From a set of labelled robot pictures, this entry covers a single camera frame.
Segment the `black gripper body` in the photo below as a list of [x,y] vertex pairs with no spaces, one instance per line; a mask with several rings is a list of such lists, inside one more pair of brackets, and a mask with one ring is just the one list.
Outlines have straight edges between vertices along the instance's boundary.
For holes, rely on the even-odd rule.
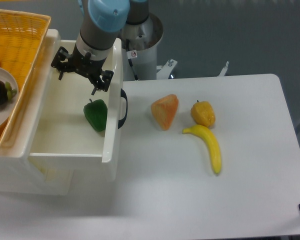
[[107,59],[107,51],[101,51],[101,56],[97,56],[98,51],[92,49],[82,49],[81,51],[82,53],[75,44],[72,53],[70,53],[74,65],[74,72],[72,73],[79,74],[91,81],[92,74],[97,74],[103,70],[103,65]]

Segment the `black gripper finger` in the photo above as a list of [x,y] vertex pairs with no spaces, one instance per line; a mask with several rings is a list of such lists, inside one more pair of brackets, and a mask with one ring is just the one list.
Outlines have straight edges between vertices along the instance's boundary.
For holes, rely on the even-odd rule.
[[94,95],[98,91],[107,92],[112,78],[114,76],[114,72],[112,70],[100,70],[99,73],[94,73],[90,77],[90,82],[93,85],[93,90],[91,92]]
[[50,65],[58,71],[58,79],[61,81],[64,73],[74,72],[73,55],[65,47],[60,46]]

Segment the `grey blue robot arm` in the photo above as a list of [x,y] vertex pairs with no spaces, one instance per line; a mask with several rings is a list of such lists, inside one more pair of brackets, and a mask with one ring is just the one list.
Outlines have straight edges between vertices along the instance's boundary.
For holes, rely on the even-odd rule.
[[102,67],[110,50],[127,25],[141,25],[149,18],[147,0],[80,0],[83,22],[73,48],[69,53],[63,46],[56,52],[51,66],[59,72],[76,73],[93,85],[92,92],[108,91],[111,70]]

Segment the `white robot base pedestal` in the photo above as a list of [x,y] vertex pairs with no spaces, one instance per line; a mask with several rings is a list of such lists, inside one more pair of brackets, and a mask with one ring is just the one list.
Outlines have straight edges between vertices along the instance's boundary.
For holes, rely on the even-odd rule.
[[160,19],[150,13],[147,20],[138,25],[126,24],[119,38],[122,43],[124,81],[164,80],[173,77],[178,62],[169,59],[157,64],[157,47],[163,38]]

